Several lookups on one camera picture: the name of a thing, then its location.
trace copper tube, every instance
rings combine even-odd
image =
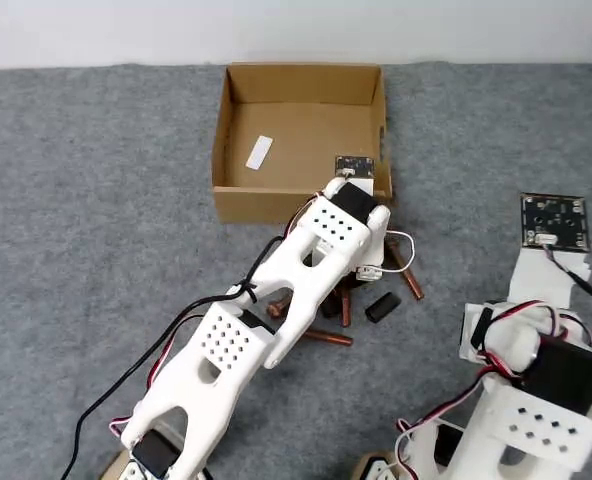
[[[352,300],[349,288],[345,285],[339,285],[338,290],[340,291],[340,300],[343,306],[340,324],[343,328],[347,328],[352,324]]]
[[[389,253],[393,258],[394,262],[396,262],[396,266],[398,268],[403,268],[407,264],[407,261],[400,253],[400,250],[398,249],[398,243],[395,240],[385,239],[385,248],[387,249],[387,253]],[[400,272],[400,276],[403,280],[405,280],[405,283],[407,283],[407,286],[412,291],[412,294],[416,300],[422,300],[425,297],[423,289],[420,287],[420,284],[412,273],[411,268]]]
[[[273,320],[279,320],[287,316],[289,305],[292,303],[292,292],[285,294],[281,299],[267,304],[267,315]]]
[[[345,347],[351,347],[354,343],[354,339],[346,337],[345,335],[338,335],[336,333],[326,332],[324,330],[317,330],[315,328],[308,328],[303,334],[304,337],[311,338],[312,340],[319,340],[321,342],[334,343],[336,345],[343,345]]]

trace cardboard box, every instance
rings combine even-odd
[[[284,223],[335,173],[338,155],[375,161],[375,195],[392,196],[383,151],[385,91],[377,65],[234,64],[225,74],[212,152],[222,222]],[[262,166],[245,166],[260,135]]]

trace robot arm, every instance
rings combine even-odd
[[[212,304],[187,345],[160,371],[134,408],[121,435],[125,447],[134,449],[160,416],[180,407],[187,414],[184,445],[163,476],[195,478],[258,369],[278,365],[334,286],[378,255],[374,246],[380,245],[382,261],[388,220],[389,210],[370,195],[343,179],[332,180],[251,279],[256,298],[283,287],[293,289],[283,325],[273,332],[249,312],[252,299],[247,293]],[[309,267],[303,259],[312,253],[317,260]]]
[[[468,304],[461,357],[482,363],[478,324],[486,310],[492,318],[514,304]],[[406,448],[407,464],[423,479],[561,480],[580,471],[592,451],[592,348],[568,312],[551,335],[547,309],[525,309],[491,323],[484,348],[493,352],[517,378],[491,374],[447,465],[435,461],[440,419],[414,433]],[[507,448],[522,451],[516,465],[503,465]]]

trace gray carpet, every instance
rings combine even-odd
[[[216,221],[222,74],[0,72],[0,479],[59,477],[82,410],[278,231]],[[363,453],[392,447],[393,419],[468,384],[463,304],[507,294],[519,192],[586,195],[592,236],[592,65],[392,66],[386,83],[393,219],[416,235],[427,298],[390,276],[356,294],[354,347],[303,341],[261,372],[210,460],[217,480],[348,478]],[[396,314],[366,322],[388,290]],[[573,304],[592,327],[592,301],[576,291]],[[107,420],[143,385],[139,372],[89,418],[72,478],[97,478],[117,452]],[[578,478],[592,479],[592,458]]]

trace white paper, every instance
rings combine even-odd
[[[260,135],[258,140],[256,140],[256,145],[252,148],[252,153],[249,154],[245,166],[252,170],[258,170],[263,164],[263,160],[265,160],[265,156],[267,155],[267,152],[269,152],[269,147],[272,146],[273,141],[274,140],[269,137]]]

